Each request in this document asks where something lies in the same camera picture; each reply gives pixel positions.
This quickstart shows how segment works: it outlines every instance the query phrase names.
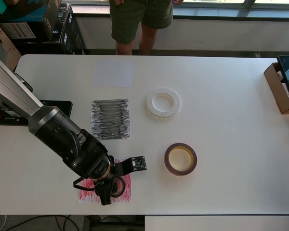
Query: green shorts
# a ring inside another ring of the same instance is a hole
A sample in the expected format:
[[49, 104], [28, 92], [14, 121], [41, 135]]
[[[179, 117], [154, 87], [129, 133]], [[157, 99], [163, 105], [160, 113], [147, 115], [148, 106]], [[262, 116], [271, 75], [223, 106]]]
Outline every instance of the green shorts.
[[112, 22], [111, 37], [118, 43], [134, 40], [140, 22], [154, 29], [163, 29], [172, 22], [171, 0], [124, 0], [116, 6], [109, 0]]

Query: blank white paper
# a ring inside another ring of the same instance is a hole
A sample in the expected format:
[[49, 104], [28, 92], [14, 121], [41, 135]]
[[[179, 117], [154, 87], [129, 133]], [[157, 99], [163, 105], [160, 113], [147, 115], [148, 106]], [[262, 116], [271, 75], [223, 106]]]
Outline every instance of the blank white paper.
[[98, 60], [91, 85], [95, 87], [122, 87], [132, 86], [134, 62], [126, 60]]

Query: human hand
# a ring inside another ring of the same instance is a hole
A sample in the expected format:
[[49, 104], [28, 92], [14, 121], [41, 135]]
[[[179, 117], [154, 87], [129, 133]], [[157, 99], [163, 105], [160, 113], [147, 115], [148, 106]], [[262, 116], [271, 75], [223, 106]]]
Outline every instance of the human hand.
[[171, 0], [171, 2], [173, 3], [173, 5], [181, 5], [181, 3], [183, 2], [184, 0]]
[[119, 6], [120, 4], [124, 3], [124, 0], [114, 0], [114, 3], [116, 6]]

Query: black cable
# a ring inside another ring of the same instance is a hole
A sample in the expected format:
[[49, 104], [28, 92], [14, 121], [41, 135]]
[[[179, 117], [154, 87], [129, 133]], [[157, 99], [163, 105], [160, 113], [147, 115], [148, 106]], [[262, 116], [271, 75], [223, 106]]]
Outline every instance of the black cable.
[[103, 222], [103, 220], [105, 220], [106, 218], [115, 218], [115, 219], [117, 219], [118, 221], [120, 221], [120, 222], [123, 223], [123, 220], [122, 220], [121, 218], [116, 217], [116, 216], [108, 216], [108, 217], [105, 217], [105, 218], [103, 218], [103, 219], [101, 220], [101, 222]]
[[66, 231], [66, 220], [69, 219], [70, 216], [71, 216], [71, 215], [68, 215], [68, 216], [66, 217], [66, 219], [64, 220], [64, 222], [63, 222], [63, 231]]
[[61, 227], [60, 227], [60, 225], [58, 223], [57, 216], [54, 216], [54, 218], [56, 219], [56, 223], [57, 223], [57, 226], [58, 226], [59, 230], [62, 231], [62, 229], [61, 229]]
[[95, 188], [96, 188], [96, 186], [99, 184], [99, 182], [96, 183], [96, 184], [94, 185], [94, 188], [86, 188], [86, 187], [82, 187], [82, 186], [77, 185], [79, 182], [83, 181], [84, 179], [85, 179], [85, 178], [83, 178], [83, 177], [79, 177], [76, 181], [73, 182], [73, 187], [74, 187], [75, 189], [81, 189], [81, 190], [84, 190], [84, 191], [94, 191]]
[[36, 218], [56, 217], [56, 216], [57, 216], [57, 217], [62, 217], [62, 218], [68, 219], [70, 222], [73, 223], [73, 225], [75, 225], [77, 231], [79, 231], [79, 228], [78, 228], [77, 224], [76, 224], [75, 222], [73, 222], [72, 219], [70, 219], [70, 218], [68, 218], [68, 217], [66, 217], [66, 216], [63, 216], [63, 215], [42, 215], [42, 216], [33, 217], [33, 218], [30, 218], [30, 219], [28, 219], [28, 220], [25, 220], [25, 221], [23, 221], [23, 222], [21, 222], [21, 223], [19, 223], [19, 224], [17, 224], [17, 225], [14, 225], [14, 226], [8, 228], [6, 231], [9, 231], [9, 230], [11, 230], [11, 229], [14, 229], [14, 228], [16, 228], [17, 226], [20, 226], [20, 225], [22, 225], [22, 224], [25, 224], [25, 223], [27, 223], [28, 221], [34, 220], [34, 219], [36, 219]]

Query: paper with red scribbles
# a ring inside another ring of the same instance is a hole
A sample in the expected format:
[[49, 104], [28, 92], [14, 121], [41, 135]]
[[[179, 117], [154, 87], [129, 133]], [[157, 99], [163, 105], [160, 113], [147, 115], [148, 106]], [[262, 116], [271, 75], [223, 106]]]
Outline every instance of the paper with red scribbles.
[[[127, 158], [122, 159], [115, 159], [115, 163], [121, 162], [123, 160], [126, 160]], [[129, 202], [131, 201], [131, 175], [126, 175], [121, 177], [125, 182], [125, 191], [122, 194], [122, 196], [118, 198], [111, 197], [111, 202]], [[79, 183], [80, 186], [86, 187], [86, 188], [93, 188], [94, 182], [91, 179], [84, 179], [82, 182]], [[121, 183], [118, 183], [118, 188], [120, 189], [122, 187]], [[79, 197], [78, 197], [78, 203], [84, 204], [84, 203], [92, 203], [92, 202], [101, 202], [101, 199], [98, 195], [95, 194], [95, 191], [84, 191], [79, 190]]]

